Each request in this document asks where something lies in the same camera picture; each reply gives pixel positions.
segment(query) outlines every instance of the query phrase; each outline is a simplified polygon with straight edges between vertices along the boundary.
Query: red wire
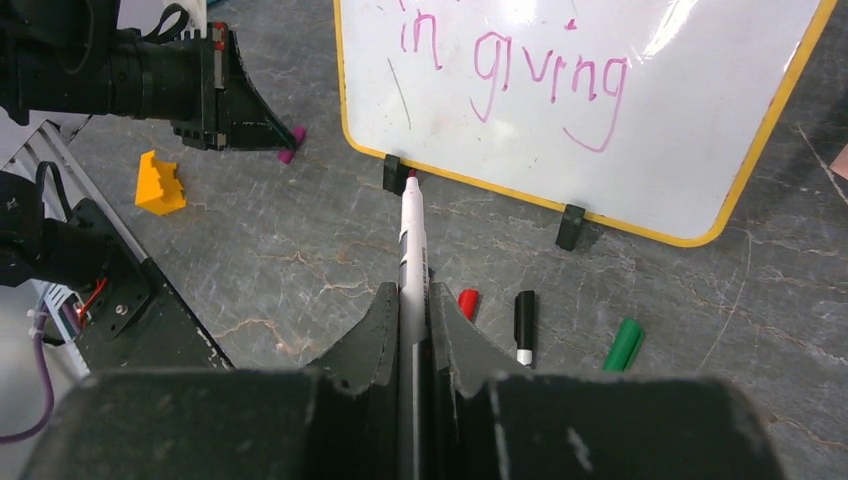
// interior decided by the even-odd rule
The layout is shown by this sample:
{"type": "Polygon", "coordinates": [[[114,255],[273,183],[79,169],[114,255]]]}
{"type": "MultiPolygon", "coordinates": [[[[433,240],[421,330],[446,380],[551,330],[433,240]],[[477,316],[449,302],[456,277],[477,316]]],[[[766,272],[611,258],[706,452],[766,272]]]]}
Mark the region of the red wire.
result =
{"type": "Polygon", "coordinates": [[[97,280],[97,283],[95,284],[96,287],[94,289],[94,293],[91,294],[91,297],[89,297],[88,301],[85,302],[85,305],[82,306],[79,313],[77,314],[80,319],[81,327],[85,327],[85,315],[88,313],[88,309],[91,308],[91,305],[94,303],[94,300],[97,298],[98,295],[100,295],[100,292],[103,291],[103,287],[106,286],[107,280],[108,278],[104,278],[103,280],[97,280]]]}

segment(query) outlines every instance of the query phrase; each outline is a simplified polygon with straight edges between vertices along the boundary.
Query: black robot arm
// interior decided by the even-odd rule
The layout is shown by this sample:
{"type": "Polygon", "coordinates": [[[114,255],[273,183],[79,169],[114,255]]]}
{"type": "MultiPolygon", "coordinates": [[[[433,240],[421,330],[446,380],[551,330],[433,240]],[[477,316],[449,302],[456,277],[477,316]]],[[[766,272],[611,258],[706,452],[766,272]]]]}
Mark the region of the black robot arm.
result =
{"type": "Polygon", "coordinates": [[[143,36],[117,28],[119,8],[120,0],[0,0],[0,106],[9,117],[20,125],[30,110],[162,119],[203,150],[296,150],[226,24],[210,23],[205,39],[183,34],[188,13],[171,5],[143,36]]]}

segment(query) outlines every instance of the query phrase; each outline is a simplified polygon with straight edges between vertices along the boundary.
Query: yellow whiteboard frame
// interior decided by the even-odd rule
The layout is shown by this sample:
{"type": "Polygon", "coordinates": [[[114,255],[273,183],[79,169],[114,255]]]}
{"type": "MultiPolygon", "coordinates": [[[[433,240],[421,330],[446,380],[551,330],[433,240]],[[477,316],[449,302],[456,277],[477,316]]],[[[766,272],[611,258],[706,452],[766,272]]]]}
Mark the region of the yellow whiteboard frame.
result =
{"type": "MultiPolygon", "coordinates": [[[[385,158],[386,153],[359,145],[354,142],[353,137],[350,136],[350,129],[347,123],[347,95],[344,78],[344,45],[342,42],[341,20],[342,1],[343,0],[333,0],[333,16],[335,17],[336,23],[336,56],[338,58],[339,93],[341,95],[342,104],[342,130],[344,131],[344,136],[347,139],[347,142],[356,151],[378,158],[385,158]]],[[[777,121],[780,118],[781,113],[783,113],[784,107],[786,107],[786,102],[789,101],[789,96],[795,89],[795,85],[801,77],[801,72],[804,70],[804,67],[810,59],[810,55],[813,53],[813,48],[816,46],[816,43],[818,43],[819,38],[821,38],[822,31],[824,30],[825,25],[827,25],[827,21],[830,19],[830,15],[833,13],[833,9],[836,7],[837,1],[838,0],[821,0],[819,3],[815,14],[813,14],[813,18],[810,21],[810,25],[807,27],[804,38],[801,39],[801,43],[798,45],[795,57],[789,63],[789,69],[786,71],[786,74],[783,76],[783,80],[780,82],[780,86],[777,89],[774,100],[766,112],[762,123],[760,123],[760,128],[757,130],[757,134],[754,136],[751,146],[748,148],[748,153],[745,155],[745,159],[742,162],[739,173],[736,175],[736,179],[730,187],[730,192],[724,200],[724,204],[718,213],[718,217],[716,217],[715,223],[706,234],[697,238],[678,238],[590,212],[586,213],[586,220],[682,248],[700,247],[718,238],[721,232],[724,231],[724,227],[727,226],[727,221],[730,219],[730,215],[736,208],[739,197],[742,196],[742,191],[745,189],[748,179],[751,178],[754,166],[760,159],[760,155],[763,153],[763,149],[765,149],[766,142],[768,142],[775,125],[777,125],[777,121]]],[[[467,183],[469,185],[474,185],[475,187],[480,187],[485,190],[491,190],[525,202],[535,203],[536,205],[550,208],[552,210],[559,212],[565,211],[565,205],[562,203],[545,200],[544,198],[528,195],[516,190],[477,180],[476,178],[466,177],[465,175],[460,175],[458,173],[408,159],[403,159],[403,164],[417,170],[433,173],[441,177],[450,178],[451,180],[467,183]]]]}

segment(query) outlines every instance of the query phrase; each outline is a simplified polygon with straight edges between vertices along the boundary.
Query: marble floor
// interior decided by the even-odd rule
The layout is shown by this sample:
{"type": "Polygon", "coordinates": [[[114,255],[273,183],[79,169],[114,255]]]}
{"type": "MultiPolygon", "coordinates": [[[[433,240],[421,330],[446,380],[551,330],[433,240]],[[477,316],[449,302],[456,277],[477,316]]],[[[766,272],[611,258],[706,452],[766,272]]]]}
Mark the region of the marble floor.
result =
{"type": "MultiPolygon", "coordinates": [[[[183,147],[163,122],[95,118],[71,151],[235,364],[303,365],[394,281],[400,204],[381,162],[340,127],[332,2],[227,0],[250,76],[310,138],[268,153],[183,147]],[[133,205],[139,154],[179,162],[189,206],[133,205]]],[[[848,475],[848,3],[837,6],[725,232],[681,250],[592,225],[576,252],[559,215],[422,176],[431,266],[482,293],[477,325],[504,349],[512,299],[540,301],[539,369],[598,369],[623,317],[647,338],[633,371],[725,378],[759,406],[793,479],[848,475]]]]}

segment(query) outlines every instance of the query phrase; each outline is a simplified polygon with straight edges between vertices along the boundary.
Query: red marker cap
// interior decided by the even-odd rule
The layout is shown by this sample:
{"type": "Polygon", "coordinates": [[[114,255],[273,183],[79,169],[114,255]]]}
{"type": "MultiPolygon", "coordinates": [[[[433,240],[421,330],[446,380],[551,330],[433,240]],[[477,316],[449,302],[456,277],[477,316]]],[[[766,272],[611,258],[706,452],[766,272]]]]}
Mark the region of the red marker cap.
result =
{"type": "Polygon", "coordinates": [[[465,314],[465,318],[474,322],[474,311],[477,309],[477,301],[480,300],[480,292],[469,288],[459,294],[459,308],[465,314]]]}

